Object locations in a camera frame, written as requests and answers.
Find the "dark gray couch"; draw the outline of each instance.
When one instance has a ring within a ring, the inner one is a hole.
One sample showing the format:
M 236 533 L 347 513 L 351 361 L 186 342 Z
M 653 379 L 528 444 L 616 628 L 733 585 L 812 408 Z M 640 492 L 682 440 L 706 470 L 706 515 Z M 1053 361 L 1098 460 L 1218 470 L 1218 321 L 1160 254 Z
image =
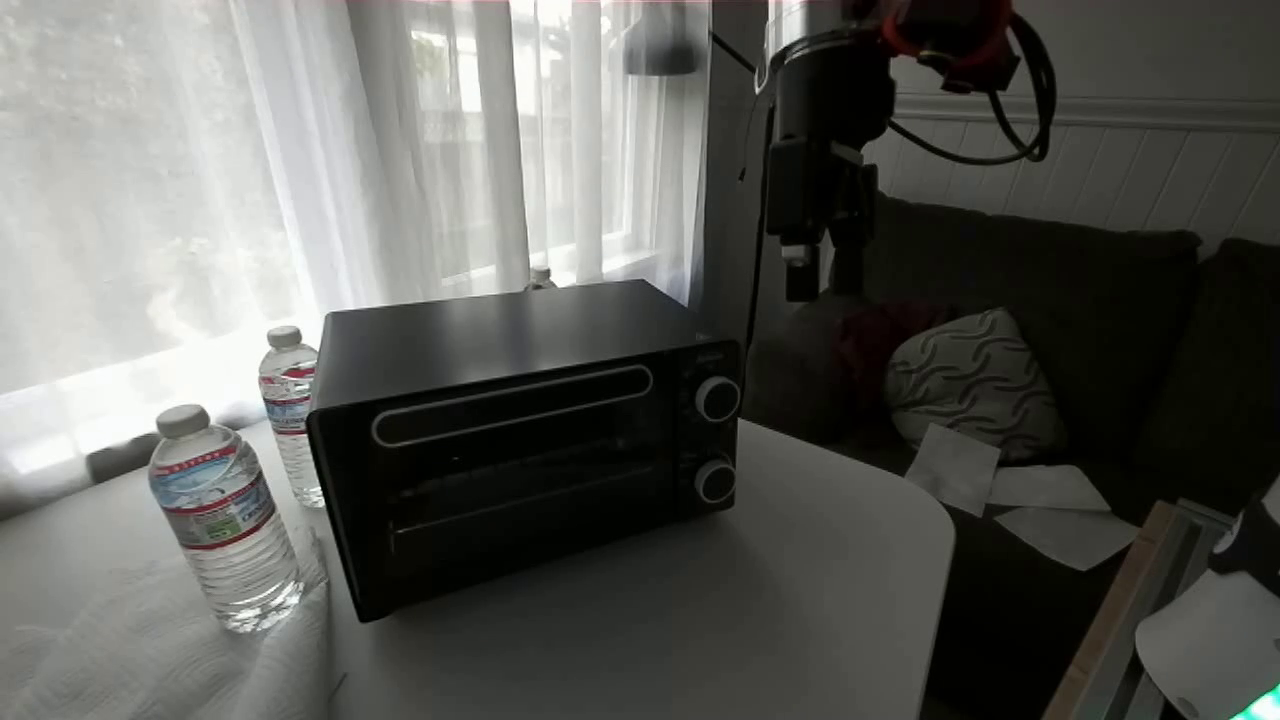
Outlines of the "dark gray couch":
M 1280 249 L 1187 232 L 1098 232 L 881 200 L 864 276 L 834 254 L 830 292 L 758 336 L 749 418 L 904 473 L 886 412 L 846 400 L 841 323 L 868 305 L 1009 307 L 1081 464 L 1121 515 L 1154 498 L 1236 513 L 1280 473 Z M 954 520 L 933 694 L 972 718 L 1039 718 L 1121 556 L 1049 565 L 990 520 Z

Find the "sheer curtain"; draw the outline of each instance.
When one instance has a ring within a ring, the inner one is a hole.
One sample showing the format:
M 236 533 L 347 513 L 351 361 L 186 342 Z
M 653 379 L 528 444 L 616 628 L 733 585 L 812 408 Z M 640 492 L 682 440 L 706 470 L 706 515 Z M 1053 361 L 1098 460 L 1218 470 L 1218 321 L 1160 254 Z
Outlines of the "sheer curtain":
M 530 269 L 695 305 L 706 68 L 625 78 L 634 11 L 0 0 L 0 515 L 177 400 L 257 418 L 281 321 Z

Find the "black robotic arm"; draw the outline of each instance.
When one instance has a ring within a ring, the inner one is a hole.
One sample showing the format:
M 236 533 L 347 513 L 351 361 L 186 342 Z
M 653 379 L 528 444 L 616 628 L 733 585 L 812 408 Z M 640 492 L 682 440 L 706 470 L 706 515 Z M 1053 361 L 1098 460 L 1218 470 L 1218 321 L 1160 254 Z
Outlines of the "black robotic arm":
M 779 50 L 773 90 L 763 220 L 779 235 L 786 301 L 819 292 L 819 240 L 860 258 L 871 235 L 874 168 L 864 143 L 884 130 L 954 163 L 1043 161 L 1057 114 L 1057 78 L 1032 26 L 1009 0 L 842 0 L 842 27 Z M 1020 68 L 1020 45 L 1037 94 L 1039 130 L 1023 139 L 1000 103 Z M 892 120 L 895 86 L 886 66 L 917 56 L 940 74 L 942 94 L 983 94 L 1009 136 L 1009 157 L 954 157 Z

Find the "black toaster oven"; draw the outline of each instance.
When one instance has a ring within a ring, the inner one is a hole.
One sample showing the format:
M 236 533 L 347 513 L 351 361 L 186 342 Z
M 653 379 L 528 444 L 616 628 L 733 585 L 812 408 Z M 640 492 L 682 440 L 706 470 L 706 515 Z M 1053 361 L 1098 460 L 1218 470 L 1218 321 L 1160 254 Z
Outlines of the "black toaster oven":
M 310 457 L 359 622 L 733 505 L 739 347 L 646 286 L 330 312 Z

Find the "white paper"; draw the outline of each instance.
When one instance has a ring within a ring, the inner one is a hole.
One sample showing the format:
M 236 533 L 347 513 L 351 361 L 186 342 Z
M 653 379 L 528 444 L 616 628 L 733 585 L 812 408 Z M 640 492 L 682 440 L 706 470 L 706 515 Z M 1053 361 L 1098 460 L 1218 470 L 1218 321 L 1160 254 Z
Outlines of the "white paper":
M 926 423 L 908 480 L 966 515 L 983 515 L 994 464 L 1000 449 Z
M 1000 470 L 986 505 L 1113 513 L 1076 464 Z
M 1280 682 L 1280 601 L 1246 572 L 1198 572 L 1190 587 L 1137 623 L 1137 656 L 1175 708 L 1236 718 Z
M 1137 530 L 1113 513 L 1015 508 L 994 515 L 994 525 L 1032 546 L 1039 556 L 1076 572 L 1103 565 L 1137 537 Z

